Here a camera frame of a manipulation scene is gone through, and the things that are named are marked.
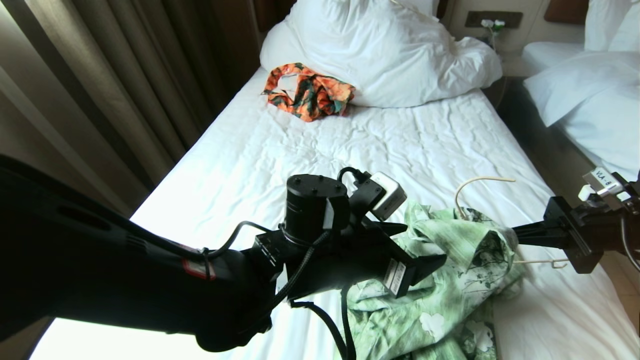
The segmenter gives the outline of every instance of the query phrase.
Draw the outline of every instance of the black cable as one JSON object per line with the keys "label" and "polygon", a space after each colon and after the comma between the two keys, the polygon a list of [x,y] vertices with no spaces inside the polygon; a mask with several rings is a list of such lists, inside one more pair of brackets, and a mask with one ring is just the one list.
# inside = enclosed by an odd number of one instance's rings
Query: black cable
{"label": "black cable", "polygon": [[231,247],[231,244],[233,244],[234,241],[236,240],[236,237],[238,236],[238,233],[240,233],[240,229],[242,229],[242,227],[245,226],[245,225],[252,226],[252,227],[254,227],[256,229],[264,231],[265,233],[268,233],[268,232],[271,231],[271,230],[267,229],[266,227],[260,226],[260,225],[254,223],[254,222],[251,222],[251,221],[240,222],[239,224],[236,225],[236,229],[231,234],[231,236],[229,236],[229,239],[227,240],[227,242],[225,242],[218,250],[215,250],[213,252],[208,252],[208,253],[205,253],[203,251],[203,254],[205,254],[206,259],[207,260],[213,260],[213,259],[217,258],[218,256],[222,255],[225,251],[227,251]]}
{"label": "black cable", "polygon": [[[273,299],[271,299],[271,301],[269,301],[269,303],[258,312],[259,315],[257,317],[251,316],[252,322],[258,322],[266,316],[269,316],[269,314],[271,314],[271,311],[274,310],[276,306],[278,306],[279,303],[281,303],[284,298],[288,296],[291,288],[296,284],[296,281],[298,281],[300,274],[302,274],[302,271],[307,266],[307,263],[309,262],[309,260],[311,260],[311,256],[314,254],[314,251],[316,251],[316,248],[318,248],[318,246],[326,241],[329,238],[329,235],[331,235],[331,232],[325,231],[318,237],[318,239],[313,242],[313,244],[311,244],[309,249],[307,249],[305,257],[302,259],[300,265],[298,265],[298,268],[293,273],[293,276],[289,278],[287,284],[285,284],[285,286],[276,294],[276,296],[273,297]],[[248,324],[248,326],[246,326],[242,330],[242,332],[248,330],[251,326],[252,324]]]}
{"label": "black cable", "polygon": [[[236,230],[233,232],[233,234],[231,235],[231,237],[229,238],[229,240],[227,240],[227,242],[223,245],[222,248],[220,249],[225,249],[225,251],[231,246],[231,243],[234,242],[236,236],[238,235],[238,233],[240,232],[240,228],[242,228],[242,226],[244,225],[249,225],[249,226],[253,226],[257,229],[260,229],[262,231],[269,232],[271,230],[267,229],[266,227],[260,226],[258,224],[254,224],[253,222],[250,221],[243,221],[240,224],[238,224],[236,226]],[[203,258],[203,255],[205,254],[209,254],[209,249],[204,248],[202,252],[199,251],[193,251],[193,250],[189,250],[187,248],[184,248],[182,246],[180,246],[178,243],[175,243],[173,241],[167,240],[165,238],[162,238],[160,236],[156,236],[144,229],[139,229],[139,228],[135,228],[135,227],[131,227],[128,225],[128,223],[123,223],[122,227],[124,227],[126,230],[128,230],[133,236],[137,236],[139,238],[144,239],[144,241],[147,241],[157,247],[159,247],[160,249],[166,250],[168,252],[171,252],[172,254],[178,255],[182,258],[186,258],[189,260],[193,260],[193,261],[201,261]],[[210,253],[209,255],[211,256],[209,258],[209,260],[219,256],[222,252],[218,252],[218,250]]]}
{"label": "black cable", "polygon": [[267,229],[264,226],[256,224],[255,222],[242,221],[242,222],[240,222],[240,223],[238,223],[236,225],[236,229],[231,234],[231,236],[229,236],[229,239],[227,240],[227,242],[225,242],[218,250],[215,250],[213,252],[209,252],[210,251],[209,249],[207,249],[206,247],[203,248],[202,249],[202,255],[204,257],[204,275],[205,275],[205,279],[211,280],[211,270],[209,269],[209,262],[211,260],[215,259],[216,257],[222,255],[225,251],[227,251],[231,247],[231,244],[234,243],[234,241],[236,240],[238,234],[240,233],[240,229],[242,229],[242,227],[245,226],[245,225],[255,227],[256,229],[260,229],[261,231],[264,231],[265,233],[268,233],[268,232],[271,231],[271,230]]}
{"label": "black cable", "polygon": [[631,264],[640,272],[640,263],[634,256],[631,245],[629,245],[629,238],[627,236],[627,219],[624,215],[620,216],[620,230],[622,231],[622,245],[625,247],[625,252],[627,253],[627,257]]}
{"label": "black cable", "polygon": [[353,174],[353,177],[355,177],[355,179],[358,181],[358,184],[364,183],[368,178],[371,177],[369,173],[362,172],[356,168],[346,167],[340,170],[340,172],[338,173],[338,181],[342,182],[342,177],[348,172],[351,172]]}
{"label": "black cable", "polygon": [[295,302],[290,301],[290,305],[293,308],[296,307],[305,307],[314,313],[324,321],[324,324],[329,328],[331,335],[333,336],[333,341],[335,342],[335,346],[338,348],[338,352],[340,353],[340,357],[342,359],[346,359],[347,357],[347,346],[344,344],[344,340],[342,340],[342,335],[338,330],[335,322],[331,319],[329,314],[327,314],[324,310],[322,310],[319,306],[315,305],[313,302]]}
{"label": "black cable", "polygon": [[342,182],[342,176],[344,176],[344,174],[346,174],[347,172],[351,172],[355,176],[356,173],[360,171],[352,167],[343,168],[340,170],[340,172],[338,172],[338,181]]}
{"label": "black cable", "polygon": [[347,293],[349,292],[351,285],[347,285],[342,288],[340,292],[340,308],[342,312],[342,326],[344,327],[344,337],[346,340],[342,339],[342,335],[338,330],[335,322],[331,319],[329,314],[327,314],[320,307],[315,305],[313,302],[295,302],[290,301],[289,304],[293,308],[304,307],[311,311],[313,311],[317,316],[322,319],[324,324],[329,328],[331,335],[333,336],[333,341],[335,342],[335,346],[338,348],[338,352],[340,353],[340,357],[343,360],[354,360],[356,358],[356,348],[353,343],[353,336],[351,335],[351,329],[349,328],[349,317],[348,317],[348,309],[347,309]]}
{"label": "black cable", "polygon": [[355,360],[356,347],[353,343],[353,336],[351,335],[351,328],[349,327],[349,316],[347,312],[347,293],[349,292],[351,285],[347,285],[342,288],[341,295],[341,308],[342,308],[342,327],[344,328],[344,340],[347,347],[347,360]]}

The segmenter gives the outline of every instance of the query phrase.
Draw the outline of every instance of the brown curtain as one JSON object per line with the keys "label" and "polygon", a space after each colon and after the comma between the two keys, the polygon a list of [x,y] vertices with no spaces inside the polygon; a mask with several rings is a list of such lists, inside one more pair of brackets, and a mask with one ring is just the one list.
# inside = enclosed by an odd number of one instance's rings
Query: brown curtain
{"label": "brown curtain", "polygon": [[0,153],[125,215],[259,66],[249,0],[0,1]]}

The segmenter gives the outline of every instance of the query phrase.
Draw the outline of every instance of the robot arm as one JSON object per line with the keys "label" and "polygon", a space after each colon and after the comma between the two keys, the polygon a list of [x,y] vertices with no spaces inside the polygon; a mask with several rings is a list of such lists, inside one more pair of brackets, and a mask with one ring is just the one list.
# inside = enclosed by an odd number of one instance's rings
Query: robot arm
{"label": "robot arm", "polygon": [[572,209],[552,197],[543,221],[514,228],[518,241],[563,249],[579,274],[592,272],[605,251],[626,255],[640,272],[640,181],[628,183],[600,167],[583,178],[582,205]]}
{"label": "robot arm", "polygon": [[[366,279],[395,296],[445,256],[411,258],[389,236],[403,224],[373,222],[404,201],[383,174],[359,174],[358,190],[330,178],[292,176],[287,213],[252,248],[196,250],[156,236],[50,177],[0,158],[0,341],[45,315],[193,334],[208,351],[243,346],[271,327],[284,297],[298,299]],[[393,271],[390,264],[403,264]],[[289,282],[275,293],[287,267]]]}

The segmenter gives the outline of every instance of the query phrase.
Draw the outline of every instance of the white pillow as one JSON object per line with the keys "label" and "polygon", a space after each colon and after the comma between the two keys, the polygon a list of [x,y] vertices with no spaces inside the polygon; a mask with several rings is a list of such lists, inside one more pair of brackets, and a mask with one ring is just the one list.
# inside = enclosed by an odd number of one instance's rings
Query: white pillow
{"label": "white pillow", "polygon": [[435,16],[440,0],[391,0],[423,15]]}
{"label": "white pillow", "polygon": [[584,49],[607,51],[630,7],[630,0],[589,0]]}
{"label": "white pillow", "polygon": [[635,181],[640,170],[640,88],[617,86],[578,105],[560,125],[609,171]]}
{"label": "white pillow", "polygon": [[640,54],[586,52],[524,81],[546,126],[599,92],[640,83]]}
{"label": "white pillow", "polygon": [[633,4],[627,12],[611,40],[609,51],[640,52],[640,3]]}
{"label": "white pillow", "polygon": [[298,0],[267,35],[260,62],[267,70],[301,62],[355,86],[351,103],[381,108],[461,95],[502,76],[486,44],[455,42],[436,18],[390,0]]}

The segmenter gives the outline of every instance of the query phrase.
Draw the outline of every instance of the white bed sheet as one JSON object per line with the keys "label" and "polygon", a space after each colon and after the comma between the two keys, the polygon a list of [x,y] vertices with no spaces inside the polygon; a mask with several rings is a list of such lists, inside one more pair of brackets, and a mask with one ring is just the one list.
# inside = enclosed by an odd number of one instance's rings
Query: white bed sheet
{"label": "white bed sheet", "polygon": [[[385,172],[410,199],[436,209],[453,206],[456,187],[470,177],[515,177],[516,183],[474,183],[462,203],[508,226],[541,220],[552,193],[479,90],[415,108],[351,108],[349,117],[307,124],[257,96],[266,75],[256,72],[133,221],[190,246],[215,248],[242,220],[275,228],[289,176],[335,176],[348,165]],[[389,220],[402,219],[397,211]],[[243,231],[232,248],[251,246],[253,234]],[[526,259],[564,257],[559,250],[521,248]],[[502,358],[638,359],[640,340],[601,267],[590,275],[549,264],[529,270],[523,292],[495,305]],[[312,300],[341,326],[337,291]],[[200,350],[191,336],[57,319],[32,359],[333,359],[332,337],[310,311],[281,304],[272,319],[267,334],[220,354]]]}
{"label": "white bed sheet", "polygon": [[532,42],[522,50],[522,59],[531,74],[537,74],[584,51],[584,44]]}
{"label": "white bed sheet", "polygon": [[[625,180],[627,180],[627,181],[635,181],[637,179],[638,166],[640,166],[640,163],[636,162],[635,168],[634,169],[629,169],[629,168],[625,168],[625,167],[620,167],[619,166],[620,163],[613,163],[613,162],[604,160],[603,158],[599,157],[598,155],[594,154],[589,149],[587,149],[585,146],[583,146],[583,143],[584,143],[584,132],[583,132],[583,130],[584,130],[584,128],[581,128],[580,126],[568,126],[567,121],[565,121],[565,120],[567,120],[567,119],[563,119],[563,121],[561,121],[561,122],[559,122],[557,124],[558,130],[560,130],[560,132],[562,132],[562,134],[564,134],[566,136],[566,138],[569,139],[569,141],[571,141],[571,143],[573,143],[574,146],[576,148],[578,148],[578,150],[592,164],[594,164],[594,166],[604,167],[609,172],[617,172],[622,177],[624,177]],[[611,144],[610,141],[602,139],[602,138],[597,138],[595,140],[598,143],[600,143],[601,148],[604,148],[607,145]],[[632,160],[631,161],[626,161],[627,163],[630,163],[630,162],[638,159],[638,157],[640,156],[640,148],[638,148],[638,149],[639,150],[635,154],[634,153],[630,153],[629,154],[629,158],[631,158]]]}

